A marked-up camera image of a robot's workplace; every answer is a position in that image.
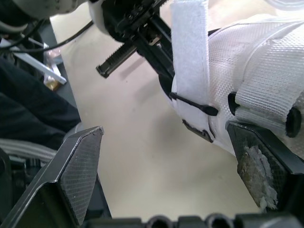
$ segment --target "black plastic part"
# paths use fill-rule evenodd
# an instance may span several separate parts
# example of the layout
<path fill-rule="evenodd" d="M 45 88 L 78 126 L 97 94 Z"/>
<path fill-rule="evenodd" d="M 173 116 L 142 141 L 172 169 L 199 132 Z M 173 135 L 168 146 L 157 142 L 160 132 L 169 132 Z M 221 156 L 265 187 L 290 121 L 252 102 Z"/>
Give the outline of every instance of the black plastic part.
<path fill-rule="evenodd" d="M 9 156 L 0 148 L 0 225 L 13 208 Z"/>
<path fill-rule="evenodd" d="M 301 216 L 304 216 L 303 207 L 300 206 L 304 205 L 304 198 L 300 197 L 304 188 L 303 161 L 268 129 L 251 124 L 228 122 L 227 131 L 237 157 L 237 171 L 257 205 L 261 201 L 259 183 L 266 181 L 277 192 L 278 211 L 291 213 L 300 211 Z M 255 147 L 256 152 L 260 150 L 267 158 L 272 180 L 257 176 L 255 166 L 259 164 L 248 159 L 247 150 L 252 147 Z"/>
<path fill-rule="evenodd" d="M 295 138 L 299 134 L 301 130 L 301 122 L 301 112 L 295 107 L 293 107 L 290 110 L 286 121 L 286 132 L 288 137 Z"/>
<path fill-rule="evenodd" d="M 235 228 L 302 228 L 296 217 L 288 213 L 236 215 Z"/>
<path fill-rule="evenodd" d="M 240 106 L 236 103 L 236 92 L 232 92 L 228 95 L 228 105 L 230 112 L 235 116 L 236 115 L 236 109 Z"/>
<path fill-rule="evenodd" d="M 185 120 L 182 120 L 182 123 L 186 126 L 186 128 L 187 128 L 189 131 L 192 131 L 193 133 L 197 134 L 199 137 L 201 137 L 201 138 L 207 140 L 207 141 L 210 142 L 210 143 L 213 142 L 213 140 L 211 139 L 211 137 L 210 137 L 210 135 L 208 134 L 207 131 L 205 131 L 205 130 L 203 130 L 202 132 L 199 131 L 198 129 L 191 127 L 191 126 L 187 123 L 187 121 L 185 121 Z"/>
<path fill-rule="evenodd" d="M 193 101 L 190 101 L 186 98 L 183 98 L 183 97 L 177 95 L 176 93 L 170 93 L 170 98 L 173 100 L 177 100 L 177 99 L 181 100 L 191 106 L 194 106 L 194 107 L 200 109 L 202 112 L 204 112 L 205 114 L 210 115 L 210 116 L 217 116 L 219 113 L 218 109 L 216 109 L 215 107 L 212 107 L 212 106 L 206 105 L 206 104 L 201 104 L 201 105 L 197 104 Z"/>
<path fill-rule="evenodd" d="M 111 218 L 111 213 L 98 176 L 86 211 L 85 220 L 97 218 Z"/>

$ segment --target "person's leg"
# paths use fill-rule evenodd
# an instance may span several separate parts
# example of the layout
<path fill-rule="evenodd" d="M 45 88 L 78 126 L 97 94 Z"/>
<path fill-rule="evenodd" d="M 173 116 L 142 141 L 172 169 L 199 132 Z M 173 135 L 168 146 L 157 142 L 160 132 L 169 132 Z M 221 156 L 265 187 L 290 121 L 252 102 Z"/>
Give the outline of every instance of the person's leg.
<path fill-rule="evenodd" d="M 81 121 L 76 108 L 3 58 L 0 58 L 0 92 L 20 103 L 41 122 L 64 132 Z"/>
<path fill-rule="evenodd" d="M 0 138 L 28 141 L 58 150 L 64 136 L 63 131 L 42 123 L 25 107 L 0 93 Z"/>

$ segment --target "metal frame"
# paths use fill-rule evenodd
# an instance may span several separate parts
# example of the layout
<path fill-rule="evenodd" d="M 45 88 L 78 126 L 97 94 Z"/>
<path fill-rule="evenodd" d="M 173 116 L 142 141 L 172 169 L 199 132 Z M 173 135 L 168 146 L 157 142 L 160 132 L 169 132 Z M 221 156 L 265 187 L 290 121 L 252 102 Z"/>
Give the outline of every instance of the metal frame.
<path fill-rule="evenodd" d="M 7 41 L 6 39 L 2 39 L 0 43 L 0 47 L 5 47 L 10 45 L 11 43 Z M 20 50 L 18 47 L 12 47 L 11 50 Z M 52 64 L 53 69 L 47 67 L 43 63 L 40 63 L 38 60 L 33 58 L 27 53 L 14 53 L 14 55 L 20 59 L 22 59 L 24 62 L 27 62 L 34 68 L 36 68 L 39 71 L 42 71 L 43 73 L 53 77 L 55 80 L 57 80 L 61 84 L 67 83 L 67 80 L 61 76 L 60 71 L 58 70 L 56 64 Z"/>

